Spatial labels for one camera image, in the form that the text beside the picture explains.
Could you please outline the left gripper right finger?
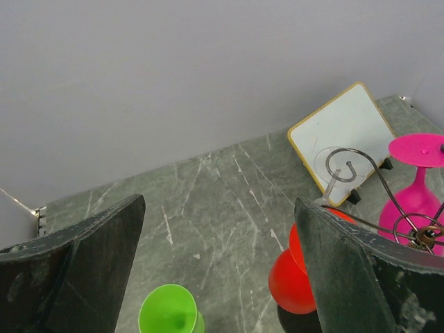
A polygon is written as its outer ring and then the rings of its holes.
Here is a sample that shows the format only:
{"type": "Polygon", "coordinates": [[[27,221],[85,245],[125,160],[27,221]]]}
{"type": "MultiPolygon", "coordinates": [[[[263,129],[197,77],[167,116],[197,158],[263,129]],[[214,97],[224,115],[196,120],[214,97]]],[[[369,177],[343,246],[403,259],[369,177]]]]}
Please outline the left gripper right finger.
{"type": "Polygon", "coordinates": [[[392,242],[304,198],[295,223],[324,332],[442,332],[443,258],[392,242]]]}

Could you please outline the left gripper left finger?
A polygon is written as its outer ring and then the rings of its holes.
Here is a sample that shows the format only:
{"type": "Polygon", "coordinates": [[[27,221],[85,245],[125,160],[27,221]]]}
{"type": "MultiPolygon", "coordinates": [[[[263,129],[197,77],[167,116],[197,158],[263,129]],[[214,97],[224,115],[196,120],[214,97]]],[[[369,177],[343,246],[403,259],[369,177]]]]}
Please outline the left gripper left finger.
{"type": "Polygon", "coordinates": [[[141,194],[1,250],[2,332],[113,332],[145,215],[141,194]]]}

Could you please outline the red wine glass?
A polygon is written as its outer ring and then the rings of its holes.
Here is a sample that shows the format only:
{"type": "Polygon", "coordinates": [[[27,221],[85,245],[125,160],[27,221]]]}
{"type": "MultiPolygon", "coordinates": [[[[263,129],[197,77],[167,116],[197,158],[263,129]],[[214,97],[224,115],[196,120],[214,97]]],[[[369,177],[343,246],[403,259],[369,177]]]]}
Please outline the red wine glass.
{"type": "Polygon", "coordinates": [[[273,299],[292,314],[310,314],[316,310],[297,227],[291,226],[288,248],[276,259],[268,276],[273,299]]]}

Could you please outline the pink wine glass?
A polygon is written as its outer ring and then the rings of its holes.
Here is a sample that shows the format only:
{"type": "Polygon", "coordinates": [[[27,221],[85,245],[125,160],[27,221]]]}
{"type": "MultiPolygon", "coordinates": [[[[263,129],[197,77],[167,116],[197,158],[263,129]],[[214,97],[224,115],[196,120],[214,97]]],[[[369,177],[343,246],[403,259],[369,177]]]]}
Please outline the pink wine glass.
{"type": "MultiPolygon", "coordinates": [[[[426,170],[443,168],[443,135],[416,133],[403,135],[394,139],[388,145],[388,151],[396,160],[417,167],[416,177],[411,185],[398,191],[394,196],[406,213],[419,213],[434,217],[441,206],[436,195],[426,185],[426,170]]],[[[380,216],[379,226],[393,230],[395,220],[401,213],[389,199],[380,216]]],[[[430,225],[431,221],[420,217],[410,216],[411,221],[419,229],[430,225]]],[[[406,219],[397,226],[397,232],[409,234],[412,231],[406,219]]]]}

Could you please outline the clear wine glass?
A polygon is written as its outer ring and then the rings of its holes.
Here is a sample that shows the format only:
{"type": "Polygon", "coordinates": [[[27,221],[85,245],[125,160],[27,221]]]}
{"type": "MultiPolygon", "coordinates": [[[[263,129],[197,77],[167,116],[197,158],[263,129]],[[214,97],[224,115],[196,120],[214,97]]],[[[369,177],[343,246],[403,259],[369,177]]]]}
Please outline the clear wine glass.
{"type": "Polygon", "coordinates": [[[319,151],[314,158],[316,177],[323,186],[320,205],[339,206],[371,173],[367,159],[347,148],[331,146],[319,151]]]}

